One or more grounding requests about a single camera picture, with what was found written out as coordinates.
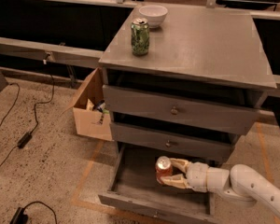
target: orange tape line on floor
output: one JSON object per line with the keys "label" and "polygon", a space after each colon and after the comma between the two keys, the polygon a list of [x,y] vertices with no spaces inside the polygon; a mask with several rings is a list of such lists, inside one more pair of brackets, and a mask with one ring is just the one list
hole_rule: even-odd
{"label": "orange tape line on floor", "polygon": [[130,220],[135,220],[138,221],[140,223],[147,223],[147,224],[165,224],[168,222],[165,221],[161,221],[158,219],[154,219],[152,217],[146,217],[146,216],[141,216],[132,212],[128,212],[128,211],[123,211],[123,210],[119,210],[117,208],[114,207],[110,207],[110,206],[106,206],[106,205],[102,205],[102,204],[97,204],[97,203],[89,203],[89,202],[85,202],[79,199],[79,194],[80,192],[83,190],[84,184],[87,180],[87,177],[89,176],[90,172],[91,172],[91,168],[95,162],[96,157],[100,154],[100,150],[103,147],[105,141],[100,140],[96,147],[95,150],[91,156],[91,159],[87,165],[87,167],[85,168],[82,177],[80,178],[76,189],[74,191],[74,194],[72,196],[72,200],[71,203],[72,205],[75,206],[79,206],[79,207],[83,207],[83,208],[87,208],[93,211],[97,211],[97,212],[101,212],[101,213],[106,213],[109,215],[113,215],[113,216],[117,216],[117,217],[122,217],[122,218],[126,218],[126,219],[130,219]]}
{"label": "orange tape line on floor", "polygon": [[[267,149],[266,149],[265,138],[264,138],[260,123],[256,123],[256,127],[257,127],[258,135],[259,135],[261,154],[262,154],[262,159],[263,159],[263,162],[264,162],[264,169],[265,169],[265,173],[266,173],[266,178],[271,183],[273,183],[273,175],[272,175],[272,171],[271,171],[271,168],[270,168],[270,162],[269,162],[269,158],[268,158],[268,152],[267,152]],[[278,217],[273,216],[273,220],[276,224],[280,224],[280,219]]]}

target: cardboard box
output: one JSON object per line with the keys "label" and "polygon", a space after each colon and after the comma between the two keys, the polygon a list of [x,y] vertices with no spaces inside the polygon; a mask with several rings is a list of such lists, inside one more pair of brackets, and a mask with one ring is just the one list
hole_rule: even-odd
{"label": "cardboard box", "polygon": [[101,112],[86,110],[88,99],[94,105],[104,100],[102,71],[99,68],[85,78],[67,109],[73,107],[77,134],[111,141],[110,115],[104,114],[101,122]]}

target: black plug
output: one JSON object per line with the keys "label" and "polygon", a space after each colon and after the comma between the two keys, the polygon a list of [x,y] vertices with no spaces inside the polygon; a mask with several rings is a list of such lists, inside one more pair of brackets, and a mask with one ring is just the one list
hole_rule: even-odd
{"label": "black plug", "polygon": [[25,145],[29,142],[29,140],[32,138],[29,132],[27,132],[18,142],[17,146],[18,148],[24,148]]}
{"label": "black plug", "polygon": [[9,222],[9,224],[26,224],[28,216],[24,214],[25,209],[18,207],[17,212]]}

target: white bowl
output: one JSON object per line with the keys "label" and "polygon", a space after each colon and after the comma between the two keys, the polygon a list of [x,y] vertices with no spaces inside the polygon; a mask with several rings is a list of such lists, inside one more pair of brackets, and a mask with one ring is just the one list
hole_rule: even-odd
{"label": "white bowl", "polygon": [[156,28],[165,20],[168,9],[160,5],[147,5],[140,7],[139,12],[147,19],[150,28]]}

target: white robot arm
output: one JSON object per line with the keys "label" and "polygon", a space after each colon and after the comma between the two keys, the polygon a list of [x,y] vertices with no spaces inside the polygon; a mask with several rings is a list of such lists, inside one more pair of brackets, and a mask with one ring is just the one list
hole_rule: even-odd
{"label": "white robot arm", "polygon": [[280,189],[254,169],[238,164],[232,169],[213,168],[205,163],[169,159],[172,166],[186,174],[161,176],[165,185],[199,192],[214,192],[224,200],[250,207],[257,201],[280,218]]}

